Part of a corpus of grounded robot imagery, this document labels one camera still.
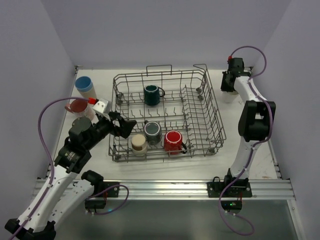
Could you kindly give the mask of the white faceted ceramic mug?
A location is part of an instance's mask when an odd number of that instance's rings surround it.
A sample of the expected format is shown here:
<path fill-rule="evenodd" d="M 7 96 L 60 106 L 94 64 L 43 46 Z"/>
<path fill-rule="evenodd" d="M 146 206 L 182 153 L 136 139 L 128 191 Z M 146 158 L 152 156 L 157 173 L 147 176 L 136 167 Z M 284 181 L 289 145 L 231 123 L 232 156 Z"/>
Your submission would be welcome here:
<path fill-rule="evenodd" d="M 221 93 L 221 98 L 225 103 L 233 102 L 237 98 L 237 96 L 238 96 L 237 91 L 232 91 L 232 92 L 223 91 Z"/>

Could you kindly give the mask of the dark grey mug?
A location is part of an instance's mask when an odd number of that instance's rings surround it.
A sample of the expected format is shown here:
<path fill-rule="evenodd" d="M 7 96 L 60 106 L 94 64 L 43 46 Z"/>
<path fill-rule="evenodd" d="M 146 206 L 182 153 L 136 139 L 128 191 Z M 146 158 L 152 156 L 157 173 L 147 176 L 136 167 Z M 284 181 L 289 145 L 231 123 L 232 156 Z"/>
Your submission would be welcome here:
<path fill-rule="evenodd" d="M 157 145 L 162 139 L 162 128 L 160 124 L 156 121 L 145 121 L 143 132 L 146 141 L 151 146 Z"/>

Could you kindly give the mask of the pink ghost pattern mug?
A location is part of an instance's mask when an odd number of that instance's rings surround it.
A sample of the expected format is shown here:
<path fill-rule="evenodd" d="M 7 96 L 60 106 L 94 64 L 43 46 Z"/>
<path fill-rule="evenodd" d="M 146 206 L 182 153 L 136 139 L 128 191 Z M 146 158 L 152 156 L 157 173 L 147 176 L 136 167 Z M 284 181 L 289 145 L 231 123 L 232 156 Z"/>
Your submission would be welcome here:
<path fill-rule="evenodd" d="M 68 112 L 74 114 L 77 118 L 87 117 L 91 121 L 95 117 L 95 112 L 89 103 L 83 99 L 75 99 L 71 103 L 67 103 L 64 107 Z"/>

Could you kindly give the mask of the beige plastic tumbler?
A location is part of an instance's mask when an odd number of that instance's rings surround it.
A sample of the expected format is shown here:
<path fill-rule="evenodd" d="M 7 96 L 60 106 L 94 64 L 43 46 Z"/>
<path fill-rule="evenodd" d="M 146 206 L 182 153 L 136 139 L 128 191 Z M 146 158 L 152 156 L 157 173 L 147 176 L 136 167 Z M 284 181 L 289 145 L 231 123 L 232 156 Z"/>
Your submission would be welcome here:
<path fill-rule="evenodd" d="M 80 91 L 80 94 L 81 94 L 85 99 L 89 99 L 89 98 L 96 99 L 96 98 L 97 98 L 97 94 L 96 94 L 96 91 L 95 91 L 94 86 L 90 86 L 90 87 L 87 87 L 87 88 L 85 88 L 85 89 L 82 89 L 82 90 Z"/>

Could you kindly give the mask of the dark green mug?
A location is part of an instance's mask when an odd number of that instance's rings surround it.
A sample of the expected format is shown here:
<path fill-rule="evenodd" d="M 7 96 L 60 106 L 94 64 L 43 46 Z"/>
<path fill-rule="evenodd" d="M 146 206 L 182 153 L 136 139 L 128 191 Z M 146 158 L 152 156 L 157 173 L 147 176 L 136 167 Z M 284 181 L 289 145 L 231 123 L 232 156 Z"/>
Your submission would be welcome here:
<path fill-rule="evenodd" d="M 160 103 L 160 99 L 163 98 L 166 92 L 157 85 L 147 85 L 143 89 L 144 103 L 147 106 L 156 106 Z"/>

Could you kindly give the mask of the blue plastic tumbler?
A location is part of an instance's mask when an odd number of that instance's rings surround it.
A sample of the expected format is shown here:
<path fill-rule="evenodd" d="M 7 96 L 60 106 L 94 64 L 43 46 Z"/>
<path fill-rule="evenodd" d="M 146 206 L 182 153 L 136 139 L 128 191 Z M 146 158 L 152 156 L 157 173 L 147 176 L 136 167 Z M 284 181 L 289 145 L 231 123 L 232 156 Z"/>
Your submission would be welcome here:
<path fill-rule="evenodd" d="M 93 82 L 88 76 L 81 76 L 77 78 L 74 85 L 80 93 L 86 93 L 94 88 Z"/>

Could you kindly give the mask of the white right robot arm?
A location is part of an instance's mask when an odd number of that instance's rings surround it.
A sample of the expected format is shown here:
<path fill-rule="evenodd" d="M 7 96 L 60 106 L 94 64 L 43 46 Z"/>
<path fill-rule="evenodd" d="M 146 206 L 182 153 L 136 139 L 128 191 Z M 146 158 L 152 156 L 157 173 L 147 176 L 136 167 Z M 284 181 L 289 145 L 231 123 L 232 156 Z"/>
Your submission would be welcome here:
<path fill-rule="evenodd" d="M 276 104 L 261 95 L 252 75 L 245 71 L 242 58 L 229 56 L 227 63 L 220 87 L 224 101 L 232 102 L 240 96 L 244 107 L 238 122 L 240 145 L 225 179 L 244 185 L 249 181 L 250 167 L 258 148 L 271 137 Z"/>

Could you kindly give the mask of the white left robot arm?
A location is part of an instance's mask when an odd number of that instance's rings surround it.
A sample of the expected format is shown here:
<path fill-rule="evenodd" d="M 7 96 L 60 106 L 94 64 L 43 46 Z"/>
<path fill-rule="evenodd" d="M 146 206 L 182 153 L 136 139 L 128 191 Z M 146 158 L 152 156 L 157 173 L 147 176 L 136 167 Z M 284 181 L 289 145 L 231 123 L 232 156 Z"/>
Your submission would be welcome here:
<path fill-rule="evenodd" d="M 125 120 L 118 112 L 108 115 L 108 118 L 99 116 L 97 123 L 84 116 L 73 121 L 64 146 L 50 163 L 46 182 L 29 207 L 5 224 L 12 239 L 53 240 L 59 225 L 80 203 L 99 196 L 95 189 L 103 185 L 104 178 L 92 170 L 83 173 L 73 190 L 65 191 L 90 160 L 93 147 L 109 134 L 128 138 L 137 124 L 136 120 Z"/>

